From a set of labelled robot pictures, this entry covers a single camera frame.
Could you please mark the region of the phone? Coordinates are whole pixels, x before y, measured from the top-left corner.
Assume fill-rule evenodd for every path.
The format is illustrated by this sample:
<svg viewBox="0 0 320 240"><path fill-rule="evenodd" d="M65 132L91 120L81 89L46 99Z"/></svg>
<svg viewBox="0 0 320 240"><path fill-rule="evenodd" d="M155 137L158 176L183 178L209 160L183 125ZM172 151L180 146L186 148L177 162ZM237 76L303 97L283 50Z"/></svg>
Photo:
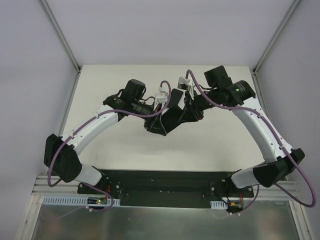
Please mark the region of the phone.
<svg viewBox="0 0 320 240"><path fill-rule="evenodd" d="M184 92L174 88L171 92L168 110L160 117L160 126L163 128L161 135L166 136L169 132L178 127L183 110L178 106Z"/></svg>

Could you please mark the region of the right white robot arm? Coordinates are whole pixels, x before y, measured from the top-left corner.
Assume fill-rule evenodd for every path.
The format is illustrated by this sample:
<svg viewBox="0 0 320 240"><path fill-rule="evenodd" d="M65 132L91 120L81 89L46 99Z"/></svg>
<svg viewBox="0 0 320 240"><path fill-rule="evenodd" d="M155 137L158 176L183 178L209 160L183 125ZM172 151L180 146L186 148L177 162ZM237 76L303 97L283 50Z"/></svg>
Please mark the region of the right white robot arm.
<svg viewBox="0 0 320 240"><path fill-rule="evenodd" d="M193 88L201 87L188 77L179 78L178 88L190 94L190 104L200 115L213 107L231 111L253 137L264 160L234 172L230 184L237 189L253 185L269 188L292 173L305 153L301 148L294 149L274 128L251 86L244 80L233 83L222 65L206 71L204 76L208 91L196 94Z"/></svg>

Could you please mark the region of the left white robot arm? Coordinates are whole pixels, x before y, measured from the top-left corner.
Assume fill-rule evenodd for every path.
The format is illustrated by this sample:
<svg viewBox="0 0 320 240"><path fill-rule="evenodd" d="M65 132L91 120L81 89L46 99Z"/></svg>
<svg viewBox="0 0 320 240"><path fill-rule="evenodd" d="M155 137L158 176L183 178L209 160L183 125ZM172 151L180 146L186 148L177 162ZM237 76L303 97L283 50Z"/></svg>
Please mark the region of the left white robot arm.
<svg viewBox="0 0 320 240"><path fill-rule="evenodd" d="M107 128L115 125L124 117L135 116L144 120L159 116L168 106L172 89L163 80L154 97L154 104L141 102L146 85L136 79L127 82L124 89L107 97L103 104L81 125L60 136L51 134L47 137L44 149L44 164L48 168L47 184L54 187L58 183L51 181L56 174L60 181L97 186L103 174L94 166L81 163L79 155L85 147Z"/></svg>

